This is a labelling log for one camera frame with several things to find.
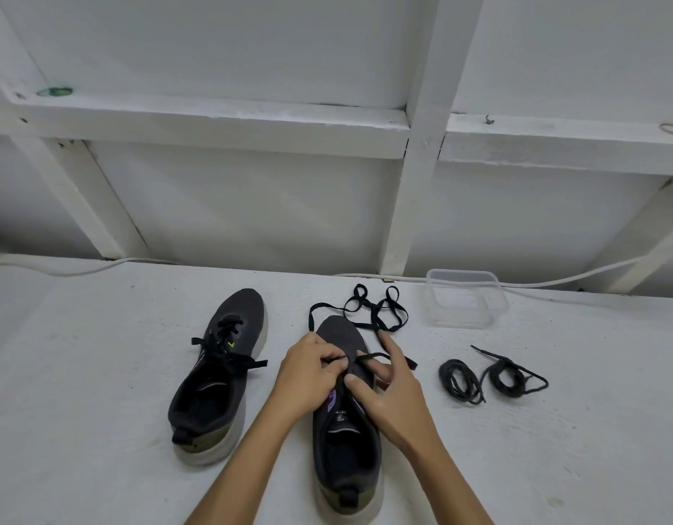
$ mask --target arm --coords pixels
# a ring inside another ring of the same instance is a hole
[[[344,378],[386,438],[409,460],[440,525],[493,525],[475,493],[455,466],[424,401],[421,385],[407,367],[390,335],[379,336],[392,365],[370,360],[383,394],[375,393],[353,374]]]
[[[314,333],[288,350],[269,399],[185,525],[254,522],[283,441],[298,419],[322,404],[348,364],[321,359],[341,355]]]

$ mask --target green object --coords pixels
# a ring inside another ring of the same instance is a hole
[[[69,87],[50,87],[38,92],[38,96],[63,97],[73,94],[73,90]]]

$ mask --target transparent box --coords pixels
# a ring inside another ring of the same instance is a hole
[[[491,272],[431,269],[426,274],[426,294],[435,326],[481,330],[509,309],[499,280]]]

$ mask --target black shoelace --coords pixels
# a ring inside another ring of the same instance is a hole
[[[485,350],[481,350],[477,346],[473,346],[471,344],[472,348],[475,348],[478,352],[484,353],[485,355],[489,355],[490,357],[497,358],[498,361],[493,363],[491,366],[487,367],[485,371],[482,373],[480,377],[480,384],[482,385],[482,382],[485,379],[485,376],[487,374],[490,375],[490,381],[492,381],[492,385],[503,395],[507,397],[521,397],[526,394],[531,394],[534,392],[538,392],[539,390],[543,390],[544,388],[548,388],[548,380],[545,379],[542,376],[539,376],[538,374],[535,374],[534,372],[525,369],[524,367],[517,365],[514,361],[511,359],[504,357],[503,355],[497,355],[496,353],[491,353],[487,352]],[[499,378],[499,376],[502,374],[502,372],[508,371],[511,374],[511,378],[514,381],[514,384],[512,386],[506,385],[502,382],[502,379]],[[532,377],[540,379],[543,381],[543,385],[537,388],[532,388],[530,390],[526,390],[526,381],[531,379]]]
[[[201,353],[198,359],[205,354],[209,363],[218,365],[233,377],[243,376],[253,368],[261,368],[269,364],[268,361],[254,361],[254,358],[250,355],[229,350],[227,343],[232,339],[232,335],[238,333],[238,324],[244,324],[239,317],[225,317],[218,322],[218,334],[213,335],[211,333],[208,342],[200,337],[192,337],[191,339],[191,344],[201,346]]]
[[[390,296],[390,289],[394,289],[397,295],[395,297]],[[310,308],[310,313],[307,317],[307,326],[308,329],[313,332],[315,331],[315,319],[312,317],[312,313],[314,312],[315,309],[319,309],[321,307],[328,307],[330,309],[334,309],[335,311],[341,311],[343,314],[343,317],[347,320],[349,320],[354,326],[361,328],[362,330],[371,330],[374,332],[378,332],[379,330],[385,330],[386,332],[396,332],[398,331],[402,326],[407,324],[407,321],[409,320],[409,314],[407,313],[407,310],[401,305],[398,304],[397,300],[400,299],[400,290],[397,289],[396,286],[391,285],[385,290],[385,298],[380,300],[377,304],[374,304],[370,300],[368,300],[368,289],[366,289],[366,286],[363,285],[362,283],[356,284],[356,287],[353,289],[353,296],[349,298],[346,303],[342,307],[338,306],[332,306],[331,304],[328,304],[327,302],[318,302],[315,304],[313,307]],[[354,309],[349,309],[349,304],[351,302],[356,302],[357,306]],[[350,320],[346,314],[347,313],[356,313],[356,311],[359,311],[361,308],[366,308],[371,310],[371,322],[370,323],[356,323]],[[384,309],[389,309],[390,312],[393,314],[393,316],[397,319],[397,324],[394,326],[388,327],[388,325],[385,324],[383,319],[380,318],[379,314],[381,311]],[[345,358],[346,355],[342,355],[341,357],[338,358],[331,358],[331,359],[323,359],[324,362],[332,362],[336,361],[337,359],[343,359]],[[375,353],[366,353],[364,355],[359,355],[356,357],[354,362],[362,364],[364,361],[368,361],[369,359],[373,359],[376,357],[385,357],[386,359],[390,359],[390,356],[387,353],[384,352],[375,352]],[[410,358],[405,356],[405,359],[407,360],[407,366],[411,370],[415,370],[417,368],[417,364],[412,361]]]
[[[455,379],[454,372],[459,371],[465,380],[465,389],[461,388],[458,380]],[[460,359],[449,359],[439,367],[439,379],[446,388],[448,394],[453,396],[459,402],[466,402],[471,405],[479,405],[486,402],[482,394],[482,383],[477,379],[468,365]]]

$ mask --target white cable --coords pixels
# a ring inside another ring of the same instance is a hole
[[[26,261],[22,262],[18,260],[10,260],[10,261],[0,260],[0,265],[9,267],[21,267],[22,269],[27,269],[29,271],[36,271],[42,274],[47,274],[48,276],[55,276],[57,278],[70,278],[72,276],[84,276],[85,274],[93,274],[105,271],[106,269],[112,269],[117,265],[127,262],[147,262],[147,263],[163,263],[169,265],[179,265],[176,262],[169,262],[166,260],[155,260],[154,258],[151,257],[124,257],[121,260],[106,262],[105,265],[101,265],[100,267],[96,267],[95,269],[89,269],[87,271],[77,271],[77,272],[56,271],[54,269],[44,267],[43,265],[38,265],[36,263],[30,263]]]
[[[612,269],[618,269],[620,267],[625,267],[633,263],[638,263],[639,261],[645,260],[647,257],[652,256],[656,251],[653,250],[652,253],[646,254],[645,256],[639,256],[631,258],[630,260],[624,260],[618,263],[612,263],[611,265],[604,265],[597,269],[592,269],[591,271],[583,272],[582,274],[577,274],[575,276],[569,276],[568,278],[561,278],[560,280],[551,280],[549,282],[538,282],[538,283],[499,283],[502,287],[507,288],[517,288],[517,289],[534,289],[539,287],[549,287],[551,285],[560,285],[561,283],[574,282],[576,280],[582,280],[587,276],[594,276],[602,272],[610,271]],[[380,280],[395,280],[402,282],[415,282],[415,283],[424,283],[426,278],[410,278],[409,276],[386,276],[383,274],[365,274],[365,273],[343,273],[335,274],[335,276],[354,276],[358,278],[377,278]]]

